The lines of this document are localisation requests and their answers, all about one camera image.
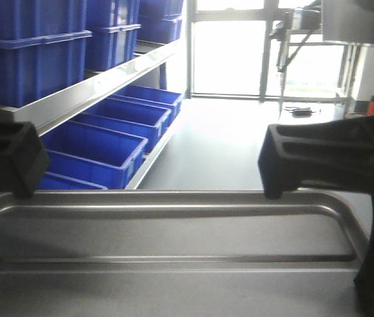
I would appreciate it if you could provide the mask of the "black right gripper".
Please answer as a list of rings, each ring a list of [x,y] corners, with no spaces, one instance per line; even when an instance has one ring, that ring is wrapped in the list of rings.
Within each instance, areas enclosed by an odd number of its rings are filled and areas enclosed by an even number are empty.
[[[307,125],[270,124],[258,167],[269,199],[300,187],[371,195],[371,234],[354,283],[361,311],[374,316],[374,116]]]

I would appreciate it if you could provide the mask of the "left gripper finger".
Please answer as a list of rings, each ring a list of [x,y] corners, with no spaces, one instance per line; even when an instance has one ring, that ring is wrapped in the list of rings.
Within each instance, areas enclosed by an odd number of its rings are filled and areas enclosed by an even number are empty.
[[[38,188],[50,159],[30,122],[0,122],[0,191],[19,199]]]

